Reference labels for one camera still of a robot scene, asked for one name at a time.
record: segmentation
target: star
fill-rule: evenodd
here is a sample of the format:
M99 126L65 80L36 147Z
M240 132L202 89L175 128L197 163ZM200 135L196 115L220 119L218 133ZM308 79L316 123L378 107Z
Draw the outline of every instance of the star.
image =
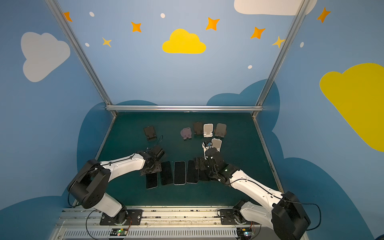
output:
M131 22L131 23L132 23L132 26L133 26L133 30L132 30L132 32L134 32L134 31L138 31L138 32L141 33L141 30L140 30L140 25L141 25L141 23L138 23L138 24L133 23L133 22Z
M321 13L321 15L317 18L317 20L321 20L321 23L323 23L324 22L324 19L328 16L328 14L330 14L331 13L331 11L327 11L327 10L325 10L325 8L324 8L324 10L323 10L323 12Z
M253 35L251 36L251 39L252 39L252 38L258 38L258 39L260 39L264 30L265 30L265 28L264 28L264 29L258 29L257 27L255 27L255 32L254 32Z
M109 45L109 42L112 41L112 40L108 40L108 41L107 41L107 40L105 40L104 38L103 38L103 40L104 40L103 45L108 45L108 46L111 48L111 46Z
M213 20L213 19L208 18L208 26L205 30L213 29L216 31L216 24L218 21L219 21L219 19Z
M72 21L72 19L70 18L70 12L66 12L66 13L64 13L64 16L65 16L65 18L68 20L68 21Z
M272 46L273 46L273 45L277 45L277 46L279 46L279 48L280 48L281 43L284 42L284 41L285 41L285 39L281 40L281 39L280 39L280 36L278 36L278 37L277 37L277 42L274 43L274 44L272 44Z

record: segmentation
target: green table surface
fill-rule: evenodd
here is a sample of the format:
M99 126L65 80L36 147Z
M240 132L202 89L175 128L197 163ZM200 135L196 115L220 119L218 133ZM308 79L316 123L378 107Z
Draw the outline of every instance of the green table surface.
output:
M227 125L227 134L222 139L221 154L231 163L255 180L276 189L277 185L265 156L252 117L249 113L119 113L99 156L99 161L110 161L129 156L157 140L148 142L144 127L154 126L157 138L163 135L160 145L165 151L162 161L170 161L173 171L175 161L188 161L203 156L203 136L183 140L180 131L193 123L217 123ZM239 190L217 181L197 184L162 186L146 189L146 178L139 171L129 172L113 179L107 193L125 205L235 205L239 200L250 198Z

